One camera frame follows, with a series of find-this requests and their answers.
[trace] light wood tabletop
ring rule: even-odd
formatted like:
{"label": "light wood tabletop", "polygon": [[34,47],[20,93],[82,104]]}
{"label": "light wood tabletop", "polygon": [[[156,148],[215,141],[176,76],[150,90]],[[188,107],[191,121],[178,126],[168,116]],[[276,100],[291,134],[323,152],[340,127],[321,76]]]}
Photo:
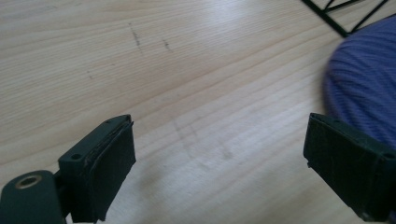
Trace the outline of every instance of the light wood tabletop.
{"label": "light wood tabletop", "polygon": [[362,223],[303,157],[341,41],[301,1],[1,0],[0,188],[131,114],[106,223]]}

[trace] blue fabric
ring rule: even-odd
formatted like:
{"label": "blue fabric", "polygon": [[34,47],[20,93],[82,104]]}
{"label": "blue fabric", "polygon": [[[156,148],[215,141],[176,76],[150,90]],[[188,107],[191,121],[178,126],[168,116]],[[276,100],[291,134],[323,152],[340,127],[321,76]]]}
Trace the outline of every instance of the blue fabric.
{"label": "blue fabric", "polygon": [[327,67],[324,98],[329,116],[396,149],[396,16],[338,47]]}

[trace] black metal frame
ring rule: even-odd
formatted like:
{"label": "black metal frame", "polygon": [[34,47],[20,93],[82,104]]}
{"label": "black metal frame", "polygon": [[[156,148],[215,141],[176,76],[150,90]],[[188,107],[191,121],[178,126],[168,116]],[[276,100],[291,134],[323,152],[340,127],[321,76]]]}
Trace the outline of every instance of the black metal frame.
{"label": "black metal frame", "polygon": [[315,13],[317,13],[318,16],[320,16],[324,21],[326,21],[333,29],[335,32],[337,32],[340,36],[342,37],[347,37],[349,35],[352,35],[353,33],[359,31],[361,26],[368,20],[370,17],[372,17],[382,6],[384,6],[388,0],[382,0],[373,10],[371,10],[361,21],[359,21],[351,31],[347,31],[345,28],[343,28],[338,22],[333,20],[329,14],[337,9],[341,9],[344,7],[349,7],[353,4],[356,4],[358,2],[364,1],[364,0],[349,0],[344,3],[338,4],[333,6],[333,3],[335,0],[330,0],[329,3],[326,5],[325,8],[320,8],[318,7],[317,4],[315,4],[311,0],[302,0],[307,6],[309,6]]}

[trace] stain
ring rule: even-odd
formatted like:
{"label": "stain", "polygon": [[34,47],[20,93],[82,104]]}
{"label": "stain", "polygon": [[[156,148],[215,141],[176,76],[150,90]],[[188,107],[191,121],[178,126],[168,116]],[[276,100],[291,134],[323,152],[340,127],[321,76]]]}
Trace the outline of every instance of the stain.
{"label": "stain", "polygon": [[163,45],[165,46],[165,48],[171,52],[173,52],[170,48],[169,48],[169,43],[168,41],[166,41],[165,39],[163,39]]}
{"label": "stain", "polygon": [[134,42],[136,43],[137,47],[139,48],[140,53],[143,54],[143,51],[142,51],[142,49],[140,47],[140,45],[141,45],[140,44],[140,36],[134,30],[134,27],[132,26],[132,24],[130,22],[128,23],[128,25],[129,25],[129,28],[131,29],[132,35],[134,36]]}

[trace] wood grain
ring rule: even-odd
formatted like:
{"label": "wood grain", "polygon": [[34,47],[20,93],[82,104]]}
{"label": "wood grain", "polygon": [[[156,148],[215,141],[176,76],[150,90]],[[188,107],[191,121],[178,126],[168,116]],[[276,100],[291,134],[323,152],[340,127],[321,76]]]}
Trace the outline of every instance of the wood grain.
{"label": "wood grain", "polygon": [[131,114],[106,223],[362,223],[302,155],[341,41],[300,1],[1,0],[0,187]]}

